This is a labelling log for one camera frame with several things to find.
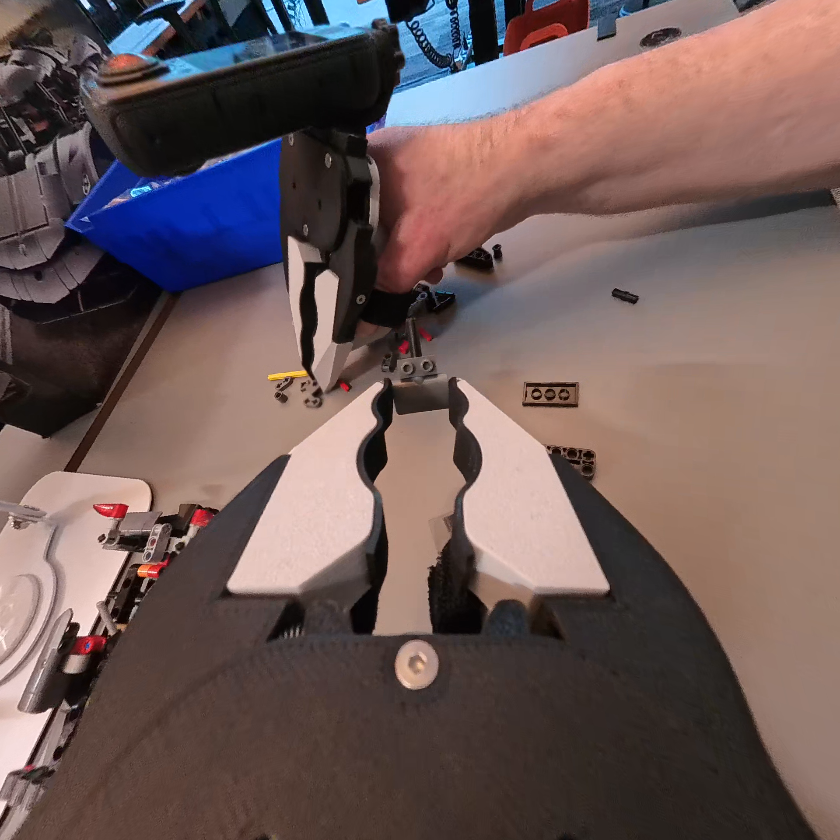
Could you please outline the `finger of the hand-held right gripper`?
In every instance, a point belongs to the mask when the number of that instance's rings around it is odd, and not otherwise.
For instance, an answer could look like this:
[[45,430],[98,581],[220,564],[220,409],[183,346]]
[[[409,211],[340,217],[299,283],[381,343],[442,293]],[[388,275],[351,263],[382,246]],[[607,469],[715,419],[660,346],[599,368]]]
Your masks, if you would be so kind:
[[324,270],[314,281],[317,324],[313,332],[313,377],[322,392],[332,390],[340,378],[358,328],[358,321],[351,321],[349,330],[335,337],[336,327],[343,329],[339,292],[340,279],[331,270]]
[[296,236],[288,236],[287,290],[297,353],[301,367],[317,387],[323,387],[323,374],[317,372],[319,361],[314,342],[319,325],[315,284],[322,271],[318,248]]

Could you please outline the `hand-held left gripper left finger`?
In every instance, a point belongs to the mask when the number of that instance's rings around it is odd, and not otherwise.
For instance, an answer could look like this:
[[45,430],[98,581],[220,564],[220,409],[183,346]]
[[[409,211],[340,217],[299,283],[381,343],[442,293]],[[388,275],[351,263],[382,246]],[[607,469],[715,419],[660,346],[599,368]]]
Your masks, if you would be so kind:
[[226,587],[353,610],[380,585],[391,381],[375,383],[291,450]]

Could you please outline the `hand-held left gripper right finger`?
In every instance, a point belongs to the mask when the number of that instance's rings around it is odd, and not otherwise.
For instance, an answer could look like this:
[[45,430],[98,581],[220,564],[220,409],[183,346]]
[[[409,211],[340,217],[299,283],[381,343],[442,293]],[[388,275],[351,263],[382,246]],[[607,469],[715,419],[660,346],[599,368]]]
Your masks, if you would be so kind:
[[429,571],[435,631],[479,631],[503,602],[600,599],[610,585],[546,447],[466,380],[448,382],[462,480]]

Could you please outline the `grey lego block assembly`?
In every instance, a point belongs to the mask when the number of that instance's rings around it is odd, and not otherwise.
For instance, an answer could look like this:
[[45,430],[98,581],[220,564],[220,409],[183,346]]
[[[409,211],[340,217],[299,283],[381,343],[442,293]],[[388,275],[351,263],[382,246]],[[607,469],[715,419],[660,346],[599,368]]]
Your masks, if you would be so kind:
[[436,356],[389,353],[384,357],[384,390],[392,399],[393,409],[401,415],[448,409],[448,378]]

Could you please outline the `person's right forearm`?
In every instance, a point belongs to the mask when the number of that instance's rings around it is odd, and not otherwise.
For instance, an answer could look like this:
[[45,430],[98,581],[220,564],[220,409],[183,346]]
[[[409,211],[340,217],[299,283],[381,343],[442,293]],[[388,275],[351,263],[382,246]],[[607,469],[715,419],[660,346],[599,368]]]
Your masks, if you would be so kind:
[[621,214],[838,184],[838,44],[719,27],[518,115],[524,214]]

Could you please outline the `black curved lego beam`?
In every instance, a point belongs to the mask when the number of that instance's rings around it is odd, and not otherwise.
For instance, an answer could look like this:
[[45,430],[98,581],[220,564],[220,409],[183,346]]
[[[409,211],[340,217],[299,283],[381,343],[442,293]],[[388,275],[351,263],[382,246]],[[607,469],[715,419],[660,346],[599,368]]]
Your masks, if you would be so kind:
[[596,453],[590,448],[567,447],[555,444],[544,446],[551,456],[565,459],[583,478],[592,481],[596,472]]

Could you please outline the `black lego plate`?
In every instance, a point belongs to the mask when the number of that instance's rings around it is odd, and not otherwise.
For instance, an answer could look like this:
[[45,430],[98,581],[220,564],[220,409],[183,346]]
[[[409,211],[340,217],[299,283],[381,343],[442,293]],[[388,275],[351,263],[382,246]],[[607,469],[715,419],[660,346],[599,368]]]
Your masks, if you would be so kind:
[[521,404],[525,407],[577,407],[580,386],[576,381],[525,381]]

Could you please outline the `partly built lego car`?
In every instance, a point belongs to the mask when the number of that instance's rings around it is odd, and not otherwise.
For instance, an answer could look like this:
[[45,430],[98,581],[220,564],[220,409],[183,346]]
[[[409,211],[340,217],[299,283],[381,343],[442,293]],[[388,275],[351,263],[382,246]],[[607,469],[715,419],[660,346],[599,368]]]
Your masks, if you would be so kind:
[[[129,511],[123,520],[106,521],[98,541],[104,550],[126,552],[126,559],[106,598],[97,603],[98,619],[89,633],[66,610],[49,630],[34,670],[17,704],[23,713],[47,712],[49,719],[28,763],[2,778],[2,823],[23,815],[37,801],[69,747],[92,690],[140,604],[168,565],[212,520],[217,510],[195,503],[178,512]],[[46,513],[28,511],[11,523],[21,529],[41,522]]]

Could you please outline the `cluster of black lego beams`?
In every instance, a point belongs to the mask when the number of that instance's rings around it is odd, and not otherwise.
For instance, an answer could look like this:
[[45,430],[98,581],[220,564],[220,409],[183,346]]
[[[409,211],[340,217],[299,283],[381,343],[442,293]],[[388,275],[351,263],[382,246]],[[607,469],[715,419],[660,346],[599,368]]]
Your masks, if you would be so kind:
[[[502,259],[502,246],[496,243],[492,245],[490,250],[484,247],[475,248],[464,257],[459,258],[456,265],[478,272],[491,273]],[[456,300],[456,293],[451,290],[441,290],[437,286],[420,283],[415,287],[408,313],[411,316],[438,314],[453,306]]]

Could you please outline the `dark printed lego box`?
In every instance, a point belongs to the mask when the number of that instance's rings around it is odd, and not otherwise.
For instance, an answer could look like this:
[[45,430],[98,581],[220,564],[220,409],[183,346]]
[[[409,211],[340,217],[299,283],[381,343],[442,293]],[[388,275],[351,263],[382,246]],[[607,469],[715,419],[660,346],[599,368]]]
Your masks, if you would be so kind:
[[42,438],[100,407],[161,296],[67,225],[114,162],[80,100],[106,53],[48,22],[1,64],[1,420]]

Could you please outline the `person's right hand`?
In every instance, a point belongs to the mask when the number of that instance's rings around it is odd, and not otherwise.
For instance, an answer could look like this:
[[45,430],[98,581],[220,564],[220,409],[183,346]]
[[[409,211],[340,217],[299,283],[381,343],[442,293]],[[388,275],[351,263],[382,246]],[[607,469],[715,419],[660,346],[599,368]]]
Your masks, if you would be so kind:
[[437,282],[450,262],[550,207],[533,114],[529,106],[369,135],[386,232],[380,290],[404,293],[420,281]]

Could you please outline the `cluster of dark grey connectors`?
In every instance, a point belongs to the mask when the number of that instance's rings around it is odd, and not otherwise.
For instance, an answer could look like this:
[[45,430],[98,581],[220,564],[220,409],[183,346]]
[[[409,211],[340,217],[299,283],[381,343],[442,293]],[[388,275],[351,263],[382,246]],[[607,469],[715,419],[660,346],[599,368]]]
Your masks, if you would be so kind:
[[274,387],[274,397],[278,404],[285,405],[298,398],[307,408],[320,408],[323,404],[322,388],[311,377],[274,382]]

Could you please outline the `blue plastic bin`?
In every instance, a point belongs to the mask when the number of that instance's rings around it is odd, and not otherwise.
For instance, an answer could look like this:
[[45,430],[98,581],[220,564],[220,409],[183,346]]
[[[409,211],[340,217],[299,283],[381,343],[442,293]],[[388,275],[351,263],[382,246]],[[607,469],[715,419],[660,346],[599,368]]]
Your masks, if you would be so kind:
[[116,161],[66,227],[170,292],[280,263],[280,151],[273,140],[173,177]]

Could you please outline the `white book stand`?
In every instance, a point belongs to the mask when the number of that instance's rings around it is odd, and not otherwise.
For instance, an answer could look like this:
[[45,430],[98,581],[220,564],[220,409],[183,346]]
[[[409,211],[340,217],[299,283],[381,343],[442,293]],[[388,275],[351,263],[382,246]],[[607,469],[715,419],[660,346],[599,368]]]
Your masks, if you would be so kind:
[[98,619],[97,603],[110,592],[128,558],[103,549],[110,529],[97,503],[123,503],[149,511],[152,493],[140,479],[64,471],[39,479],[21,504],[45,519],[15,528],[2,513],[1,531],[1,775],[28,763],[49,714],[23,713],[18,702],[45,645],[66,610],[87,634]]

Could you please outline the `orange plastic object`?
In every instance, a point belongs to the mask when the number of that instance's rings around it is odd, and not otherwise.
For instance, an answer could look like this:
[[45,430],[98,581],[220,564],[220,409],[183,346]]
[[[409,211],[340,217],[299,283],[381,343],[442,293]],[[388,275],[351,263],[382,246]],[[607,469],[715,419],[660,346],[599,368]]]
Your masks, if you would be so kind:
[[590,22],[589,1],[546,2],[539,8],[533,1],[526,1],[520,2],[519,8],[519,14],[507,21],[504,57],[574,35],[588,28]]

